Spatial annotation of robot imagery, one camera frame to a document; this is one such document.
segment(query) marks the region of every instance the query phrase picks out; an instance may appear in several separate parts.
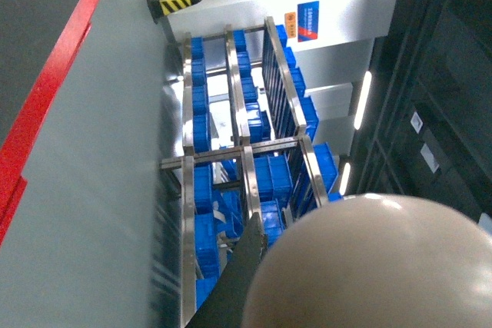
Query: white wall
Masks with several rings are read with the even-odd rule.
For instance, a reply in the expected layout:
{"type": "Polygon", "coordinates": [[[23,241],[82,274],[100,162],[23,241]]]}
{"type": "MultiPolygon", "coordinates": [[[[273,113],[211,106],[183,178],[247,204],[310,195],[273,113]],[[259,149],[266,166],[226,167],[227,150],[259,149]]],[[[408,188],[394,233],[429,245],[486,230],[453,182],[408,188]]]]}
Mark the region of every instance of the white wall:
{"type": "Polygon", "coordinates": [[[371,61],[374,39],[298,51],[295,58],[307,88],[362,81],[371,61]]]}
{"type": "MultiPolygon", "coordinates": [[[[202,0],[201,3],[169,16],[176,35],[209,35],[220,32],[227,24],[235,28],[260,25],[272,15],[284,23],[284,14],[297,11],[297,5],[316,0],[202,0]]],[[[386,35],[391,23],[395,0],[319,0],[319,39],[297,43],[289,41],[295,51],[320,48],[386,35]]]]}

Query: white label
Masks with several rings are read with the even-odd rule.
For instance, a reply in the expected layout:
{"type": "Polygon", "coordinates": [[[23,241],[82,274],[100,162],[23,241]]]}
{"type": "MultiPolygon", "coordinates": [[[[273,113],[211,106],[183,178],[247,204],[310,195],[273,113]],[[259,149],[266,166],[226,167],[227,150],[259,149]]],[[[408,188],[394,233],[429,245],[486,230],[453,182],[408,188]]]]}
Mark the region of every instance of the white label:
{"type": "Polygon", "coordinates": [[[412,119],[410,119],[410,123],[412,123],[412,126],[414,127],[415,132],[420,133],[422,126],[424,125],[424,122],[421,120],[419,117],[418,113],[415,112],[414,115],[412,116],[412,119]]]}
{"type": "Polygon", "coordinates": [[[422,147],[421,154],[422,157],[424,157],[424,160],[429,166],[432,173],[436,173],[437,169],[439,169],[439,163],[436,161],[436,158],[432,154],[432,151],[427,146],[427,144],[424,144],[424,146],[422,147]]]}

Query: blue sign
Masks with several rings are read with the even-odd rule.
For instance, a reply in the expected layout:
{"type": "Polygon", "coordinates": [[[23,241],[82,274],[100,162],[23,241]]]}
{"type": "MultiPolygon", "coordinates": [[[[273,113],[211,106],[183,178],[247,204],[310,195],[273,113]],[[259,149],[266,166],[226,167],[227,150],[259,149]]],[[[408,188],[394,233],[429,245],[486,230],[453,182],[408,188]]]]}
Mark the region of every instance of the blue sign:
{"type": "Polygon", "coordinates": [[[317,40],[320,2],[298,4],[298,41],[317,40]]]}

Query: ceiling light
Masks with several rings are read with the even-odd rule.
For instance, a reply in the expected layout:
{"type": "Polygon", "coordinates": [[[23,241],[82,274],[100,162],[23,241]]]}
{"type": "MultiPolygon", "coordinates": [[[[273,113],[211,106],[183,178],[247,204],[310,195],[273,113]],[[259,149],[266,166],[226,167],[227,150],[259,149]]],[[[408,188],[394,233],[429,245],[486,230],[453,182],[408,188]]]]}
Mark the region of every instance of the ceiling light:
{"type": "Polygon", "coordinates": [[[362,82],[361,96],[359,97],[359,105],[357,106],[357,112],[355,113],[354,127],[356,130],[361,128],[362,118],[364,117],[364,111],[366,110],[367,98],[369,97],[369,89],[371,88],[372,74],[367,71],[362,82]]]}
{"type": "Polygon", "coordinates": [[[351,164],[345,163],[344,173],[341,175],[340,190],[338,190],[341,196],[345,195],[345,191],[347,190],[347,185],[348,185],[348,178],[350,175],[351,175],[351,164]]]}

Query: gray floor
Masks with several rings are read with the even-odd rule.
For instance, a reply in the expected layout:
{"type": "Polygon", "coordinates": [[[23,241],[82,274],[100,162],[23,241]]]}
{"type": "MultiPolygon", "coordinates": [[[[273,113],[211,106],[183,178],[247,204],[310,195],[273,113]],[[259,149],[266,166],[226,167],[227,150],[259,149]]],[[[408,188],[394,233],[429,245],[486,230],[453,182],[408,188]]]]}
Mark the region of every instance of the gray floor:
{"type": "Polygon", "coordinates": [[[101,0],[24,170],[1,327],[174,325],[179,206],[156,165],[179,134],[165,48],[145,0],[101,0]]]}

